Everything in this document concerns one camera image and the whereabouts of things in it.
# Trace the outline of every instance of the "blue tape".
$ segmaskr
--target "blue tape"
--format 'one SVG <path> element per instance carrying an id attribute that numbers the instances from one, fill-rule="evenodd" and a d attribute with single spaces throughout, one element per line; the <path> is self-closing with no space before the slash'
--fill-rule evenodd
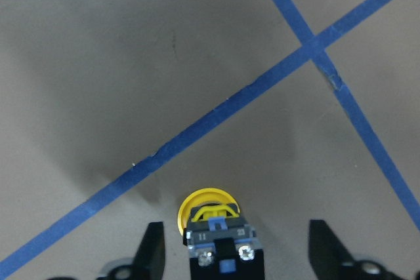
<path id="1" fill-rule="evenodd" d="M 375 10 L 379 10 L 389 1 L 391 0 L 381 0 L 381 5 L 376 6 Z M 375 12 L 375 10 L 370 10 L 364 4 L 362 3 L 332 26 L 321 32 L 321 34 L 307 41 L 301 48 L 262 74 L 254 83 L 243 88 L 213 111 L 182 131 L 178 136 L 162 146 L 155 155 L 145 158 L 145 160 L 95 193 L 86 202 L 63 216 L 51 227 L 6 257 L 0 262 L 0 279 L 5 279 L 13 274 L 59 239 L 94 216 L 98 211 L 137 185 L 149 174 L 158 170 L 188 146 L 199 140 L 202 136 L 205 136 L 248 103 L 301 67 L 309 59 L 317 57 L 327 46 L 334 43 L 354 26 Z"/>
<path id="2" fill-rule="evenodd" d="M 350 89 L 346 85 L 343 85 L 340 90 L 336 90 L 334 93 L 341 106 L 347 112 L 360 138 L 362 138 L 383 174 L 387 177 L 402 205 L 406 208 L 409 216 L 417 226 L 417 229 L 420 230 L 420 205 L 394 162 L 392 162 L 380 139 L 373 131 L 369 121 L 350 92 Z"/>
<path id="3" fill-rule="evenodd" d="M 390 0 L 364 1 L 361 5 L 357 6 L 355 9 L 342 17 L 339 21 L 328 27 L 325 31 L 321 32 L 319 37 L 325 37 L 326 39 L 318 42 L 318 45 L 319 43 L 325 44 L 330 43 L 330 41 L 331 43 L 334 42 L 336 40 L 336 35 L 332 36 L 332 34 L 338 32 L 342 35 L 348 32 L 389 1 Z M 273 0 L 273 2 L 276 4 L 277 8 L 282 13 L 283 17 L 286 19 L 287 23 L 290 25 L 291 29 L 302 44 L 305 44 L 305 42 L 308 41 L 313 41 L 314 34 L 292 0 Z M 396 168 L 380 139 L 373 131 L 369 121 L 366 119 L 350 92 L 350 89 L 343 83 L 333 62 L 324 50 L 314 57 L 313 61 L 333 85 L 335 89 L 335 96 L 339 100 L 343 109 L 347 112 L 354 128 L 357 130 L 360 138 L 362 138 L 366 147 L 383 171 L 383 174 L 389 181 L 403 206 L 406 208 L 414 224 L 417 226 L 417 229 L 420 230 L 420 205 L 418 201 Z"/>
<path id="4" fill-rule="evenodd" d="M 86 202 L 76 207 L 51 227 L 35 236 L 31 241 L 20 247 L 17 251 L 0 262 L 0 279 L 5 279 L 24 264 L 34 259 L 66 234 L 80 226 L 94 216 L 98 211 L 109 205 L 112 201 L 137 185 L 149 174 L 158 170 L 173 157 L 184 151 L 188 146 L 199 140 L 202 136 L 213 130 L 216 126 L 227 120 L 230 116 L 252 102 L 269 88 L 287 77 L 290 73 L 301 67 L 308 57 L 300 48 L 267 72 L 256 81 L 217 106 L 214 110 L 203 116 L 187 129 L 182 131 L 154 155 L 129 169 L 119 178 L 95 193 Z"/>

